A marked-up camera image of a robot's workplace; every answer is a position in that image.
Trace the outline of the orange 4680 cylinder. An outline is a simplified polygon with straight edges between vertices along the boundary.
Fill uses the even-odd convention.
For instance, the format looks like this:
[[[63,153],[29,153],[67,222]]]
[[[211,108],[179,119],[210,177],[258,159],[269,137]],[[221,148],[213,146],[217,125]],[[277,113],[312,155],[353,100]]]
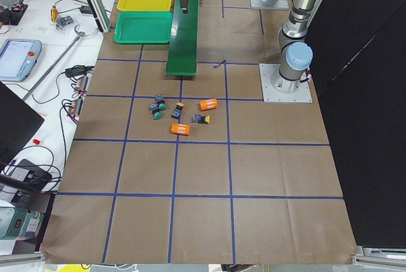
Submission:
[[[190,134],[190,129],[191,129],[191,126],[187,125],[187,124],[172,123],[172,125],[171,125],[172,134],[188,136]]]
[[[216,98],[202,100],[199,102],[199,107],[201,111],[212,110],[218,107],[218,101]]]

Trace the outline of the green plastic tray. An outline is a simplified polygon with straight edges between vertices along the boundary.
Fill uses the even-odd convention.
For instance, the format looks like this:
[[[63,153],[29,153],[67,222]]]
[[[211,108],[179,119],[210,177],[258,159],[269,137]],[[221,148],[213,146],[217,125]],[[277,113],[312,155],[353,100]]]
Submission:
[[[170,11],[122,11],[118,14],[114,41],[119,44],[166,44],[171,38]]]

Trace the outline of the green conveyor belt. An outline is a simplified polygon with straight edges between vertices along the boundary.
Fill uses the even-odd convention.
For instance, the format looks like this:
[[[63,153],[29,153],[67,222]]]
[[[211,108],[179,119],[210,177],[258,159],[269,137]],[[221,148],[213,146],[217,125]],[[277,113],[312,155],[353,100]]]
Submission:
[[[166,75],[194,77],[197,74],[199,2],[188,0],[188,13],[184,13],[180,0],[174,1]]]

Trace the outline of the black power adapter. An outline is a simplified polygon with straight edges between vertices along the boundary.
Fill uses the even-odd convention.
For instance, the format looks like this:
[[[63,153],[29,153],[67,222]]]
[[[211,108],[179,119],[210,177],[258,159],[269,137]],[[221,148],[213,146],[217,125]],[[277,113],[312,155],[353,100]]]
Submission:
[[[89,6],[81,6],[81,7],[79,8],[79,11],[80,11],[82,14],[90,14],[90,15],[93,14],[93,12],[92,12],[92,10],[91,10],[91,8],[90,8]]]

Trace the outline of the metal rod stand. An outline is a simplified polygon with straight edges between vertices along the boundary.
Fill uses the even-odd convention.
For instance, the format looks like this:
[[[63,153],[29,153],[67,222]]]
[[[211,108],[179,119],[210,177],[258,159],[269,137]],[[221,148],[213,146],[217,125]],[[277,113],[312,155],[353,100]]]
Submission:
[[[79,29],[80,29],[80,27],[78,25],[76,25],[74,27],[74,31],[77,34],[76,37],[74,38],[74,40],[63,50],[63,52],[60,54],[60,56],[49,66],[47,71],[45,71],[45,73],[43,73],[43,75],[40,76],[40,78],[36,81],[36,83],[27,91],[27,93],[22,98],[23,101],[25,101],[26,99],[29,98],[29,96],[42,83],[42,81],[55,68],[55,66],[58,64],[58,62],[68,53],[68,51],[76,44],[77,41],[79,41],[82,37],[91,37],[99,32],[98,29],[95,29],[91,34],[87,34],[83,31],[80,31]]]

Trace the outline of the green push button upper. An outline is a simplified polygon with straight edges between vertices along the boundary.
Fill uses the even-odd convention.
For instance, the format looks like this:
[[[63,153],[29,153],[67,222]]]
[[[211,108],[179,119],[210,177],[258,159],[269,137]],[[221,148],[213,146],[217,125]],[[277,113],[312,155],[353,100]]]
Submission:
[[[156,104],[158,104],[158,108],[160,111],[163,111],[166,109],[166,102],[165,102],[165,99],[162,94],[155,95],[155,101],[156,101]]]

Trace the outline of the green push button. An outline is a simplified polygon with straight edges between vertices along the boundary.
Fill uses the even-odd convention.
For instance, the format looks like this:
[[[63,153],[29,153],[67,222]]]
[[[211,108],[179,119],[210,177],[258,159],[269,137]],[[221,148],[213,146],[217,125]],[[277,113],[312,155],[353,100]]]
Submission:
[[[165,102],[165,99],[162,94],[155,95],[155,101],[156,101],[156,104],[158,104],[158,108],[160,111],[163,111],[166,109],[166,102]]]
[[[150,113],[153,115],[154,120],[158,120],[162,118],[162,114],[159,110],[159,105],[157,103],[149,104]]]

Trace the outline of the green push button lower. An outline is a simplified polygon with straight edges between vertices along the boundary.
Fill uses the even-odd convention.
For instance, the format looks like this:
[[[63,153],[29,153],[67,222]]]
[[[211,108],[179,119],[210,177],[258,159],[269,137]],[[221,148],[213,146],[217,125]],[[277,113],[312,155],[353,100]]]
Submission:
[[[150,113],[153,115],[154,120],[158,120],[162,118],[162,114],[159,110],[159,105],[157,103],[149,104]]]

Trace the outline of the gold power resistor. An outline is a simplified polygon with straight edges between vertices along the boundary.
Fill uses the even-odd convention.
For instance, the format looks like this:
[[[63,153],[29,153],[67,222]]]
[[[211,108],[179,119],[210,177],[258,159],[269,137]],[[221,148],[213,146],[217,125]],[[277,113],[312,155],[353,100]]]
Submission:
[[[50,18],[52,22],[55,22],[58,18],[58,10],[56,6],[52,6],[51,11],[50,11]]]

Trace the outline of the blue teach pendant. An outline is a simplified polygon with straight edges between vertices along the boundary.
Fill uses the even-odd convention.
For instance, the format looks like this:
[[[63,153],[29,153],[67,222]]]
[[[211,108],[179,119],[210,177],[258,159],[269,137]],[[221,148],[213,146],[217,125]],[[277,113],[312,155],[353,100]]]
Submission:
[[[34,39],[7,39],[1,46],[1,81],[22,82],[31,73],[42,50]]]

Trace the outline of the black monitor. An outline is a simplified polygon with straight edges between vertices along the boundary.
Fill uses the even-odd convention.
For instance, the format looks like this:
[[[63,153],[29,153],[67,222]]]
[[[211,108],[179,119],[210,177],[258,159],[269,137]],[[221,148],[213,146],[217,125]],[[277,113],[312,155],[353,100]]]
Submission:
[[[8,164],[42,126],[44,119],[1,83],[1,162]]]

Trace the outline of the green power supply box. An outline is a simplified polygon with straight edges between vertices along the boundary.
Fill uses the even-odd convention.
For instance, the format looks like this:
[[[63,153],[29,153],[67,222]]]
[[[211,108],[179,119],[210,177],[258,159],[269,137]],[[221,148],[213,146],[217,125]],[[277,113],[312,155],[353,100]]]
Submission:
[[[39,234],[44,214],[36,210],[1,206],[1,239],[30,240]]]

